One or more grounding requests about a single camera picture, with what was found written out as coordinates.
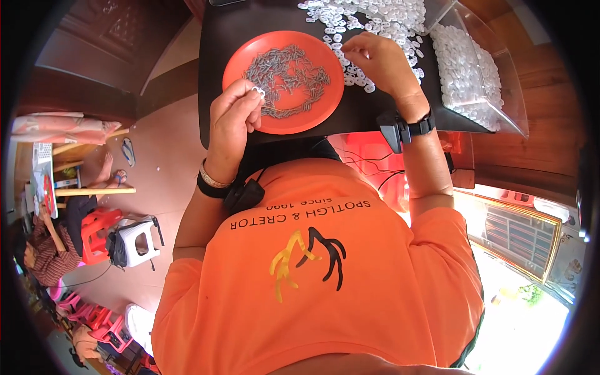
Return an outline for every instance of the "silver bracelet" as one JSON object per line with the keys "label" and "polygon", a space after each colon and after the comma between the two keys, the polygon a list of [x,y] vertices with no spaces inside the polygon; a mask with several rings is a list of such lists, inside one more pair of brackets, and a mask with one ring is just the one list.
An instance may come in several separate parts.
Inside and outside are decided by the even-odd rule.
{"label": "silver bracelet", "polygon": [[217,189],[224,189],[226,187],[229,187],[229,185],[232,184],[232,182],[228,183],[228,184],[222,184],[220,182],[217,182],[215,180],[213,180],[208,173],[204,170],[204,162],[206,161],[206,159],[202,160],[202,164],[200,165],[200,176],[202,176],[202,179],[204,180],[205,183],[207,183],[209,186],[212,186],[214,188]]}

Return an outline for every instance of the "wrist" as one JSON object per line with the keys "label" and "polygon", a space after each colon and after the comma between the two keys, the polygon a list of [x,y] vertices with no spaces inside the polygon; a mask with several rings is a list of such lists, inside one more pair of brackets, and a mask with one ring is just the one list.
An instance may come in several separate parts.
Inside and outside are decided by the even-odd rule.
{"label": "wrist", "polygon": [[408,124],[416,124],[431,110],[427,97],[422,92],[408,97],[394,98],[402,119]]}
{"label": "wrist", "polygon": [[224,160],[206,156],[204,171],[210,178],[221,184],[231,184],[238,174],[239,163],[228,163]]}

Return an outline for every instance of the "hand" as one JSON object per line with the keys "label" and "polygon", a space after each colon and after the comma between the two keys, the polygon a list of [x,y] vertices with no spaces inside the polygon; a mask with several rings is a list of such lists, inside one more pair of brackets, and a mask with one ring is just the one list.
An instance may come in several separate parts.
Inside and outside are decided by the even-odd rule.
{"label": "hand", "polygon": [[52,219],[50,218],[50,214],[48,213],[48,207],[46,207],[46,204],[44,202],[40,202],[40,204],[38,205],[38,209],[40,211],[40,214],[38,215],[38,217],[45,223],[51,223]]}
{"label": "hand", "polygon": [[248,133],[260,128],[264,101],[253,86],[249,80],[238,79],[211,104],[211,140],[204,168],[222,184],[235,179]]}
{"label": "hand", "polygon": [[427,98],[396,42],[363,32],[347,41],[341,50],[379,89],[394,98],[406,122],[418,122],[429,112]]}

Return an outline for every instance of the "tabletop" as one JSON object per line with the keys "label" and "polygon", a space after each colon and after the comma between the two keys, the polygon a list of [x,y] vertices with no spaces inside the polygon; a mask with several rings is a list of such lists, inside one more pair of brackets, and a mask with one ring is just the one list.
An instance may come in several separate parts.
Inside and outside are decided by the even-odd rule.
{"label": "tabletop", "polygon": [[[223,91],[222,78],[225,66],[238,48],[258,35],[277,30],[300,31],[318,39],[325,35],[323,31],[325,25],[318,21],[307,23],[306,11],[298,9],[297,4],[298,0],[246,0],[221,7],[207,4],[200,38],[198,66],[200,138],[205,148],[208,149],[209,144],[209,109],[212,101]],[[362,24],[368,21],[362,13],[356,13],[355,16]],[[362,31],[361,29],[346,31],[342,43]],[[484,127],[443,106],[439,71],[429,36],[423,37],[419,49],[425,57],[418,60],[415,68],[420,67],[425,71],[425,77],[421,79],[421,87],[431,106],[437,129],[490,133]],[[316,127],[288,135],[255,131],[248,135],[248,143],[258,144],[293,138],[379,131],[376,118],[387,110],[395,110],[394,100],[387,93],[377,89],[368,94],[358,85],[346,86],[336,110]]]}

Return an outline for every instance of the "pink plastic stool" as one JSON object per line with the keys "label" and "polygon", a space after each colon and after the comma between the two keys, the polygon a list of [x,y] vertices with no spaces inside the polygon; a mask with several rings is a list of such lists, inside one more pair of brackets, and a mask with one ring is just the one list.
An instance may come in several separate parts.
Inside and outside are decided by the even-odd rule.
{"label": "pink plastic stool", "polygon": [[73,322],[85,324],[88,321],[88,317],[92,313],[93,309],[94,307],[92,305],[83,304],[75,313],[69,314],[67,319]]}
{"label": "pink plastic stool", "polygon": [[88,315],[88,319],[86,321],[86,325],[95,331],[102,325],[107,325],[107,321],[110,318],[110,314],[112,311],[107,309],[106,307],[102,307],[100,305],[96,305]]}
{"label": "pink plastic stool", "polygon": [[71,293],[69,297],[67,297],[62,302],[57,302],[56,307],[60,307],[63,310],[73,311],[77,307],[77,303],[81,299],[80,296],[76,295],[75,292]]}
{"label": "pink plastic stool", "polygon": [[88,332],[88,334],[102,343],[110,344],[113,348],[115,348],[117,353],[122,353],[123,350],[125,350],[125,348],[129,346],[129,344],[131,344],[131,342],[133,341],[133,337],[128,337],[127,342],[125,342],[125,340],[123,340],[123,338],[121,337],[124,320],[125,319],[123,315],[119,315],[119,317],[112,324],[112,326],[110,326],[109,329],[105,330],[102,326],[96,331]]}

